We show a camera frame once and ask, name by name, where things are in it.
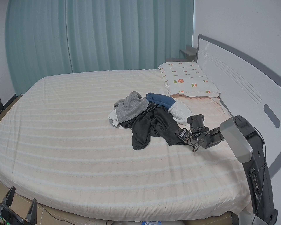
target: floor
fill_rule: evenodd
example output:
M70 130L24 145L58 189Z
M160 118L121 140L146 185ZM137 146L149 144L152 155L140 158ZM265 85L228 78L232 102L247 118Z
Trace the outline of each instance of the floor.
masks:
M9 109L20 99L21 96L18 96L8 107L0 114L0 120L4 117L4 115L9 111ZM0 183L0 201L4 198L4 196L9 191L9 188L5 187L2 183ZM30 208L32 201L18 195L17 193L14 196L13 204L11 209L21 216L25 218L27 212ZM43 205L43 207L50 212L54 217L69 221L76 225L105 225L105 220L99 220L94 218L88 218L79 216L73 213L68 213L65 211L57 210L48 206ZM54 219L50 214L48 214L39 204L37 207L37 225L69 225L69 223L64 221L59 221Z

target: bed sheet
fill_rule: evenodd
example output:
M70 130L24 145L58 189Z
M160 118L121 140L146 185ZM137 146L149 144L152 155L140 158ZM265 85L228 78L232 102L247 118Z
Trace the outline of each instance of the bed sheet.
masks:
M164 88L159 70L45 77L0 122L0 181L41 204L118 221L172 221L238 214L251 201L242 165L226 142L192 153L152 137L132 148L132 131L107 115L131 91ZM217 98L176 96L205 125L230 115Z

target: headboard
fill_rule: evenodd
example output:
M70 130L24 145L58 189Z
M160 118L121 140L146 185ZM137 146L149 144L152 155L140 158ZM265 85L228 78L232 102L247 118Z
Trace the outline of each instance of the headboard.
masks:
M281 77L249 55L203 35L198 38L196 61L221 91L230 113L243 116L262 133L268 165L281 159ZM271 177L281 160L272 166Z

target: clothes pile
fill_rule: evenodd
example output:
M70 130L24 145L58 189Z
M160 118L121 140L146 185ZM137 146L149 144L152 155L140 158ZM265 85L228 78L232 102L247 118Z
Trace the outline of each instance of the clothes pile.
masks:
M180 100L154 93L142 98L133 91L114 104L108 118L116 128L131 128L133 149L140 150L149 144L150 136L161 136L169 145L185 145L175 131L179 129L177 123L187 125L186 119L191 115Z

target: floral pillow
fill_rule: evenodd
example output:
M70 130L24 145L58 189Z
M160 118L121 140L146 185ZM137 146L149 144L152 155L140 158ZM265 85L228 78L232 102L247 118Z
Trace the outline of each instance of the floral pillow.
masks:
M195 61L166 62L159 66L168 96L218 97L220 91Z

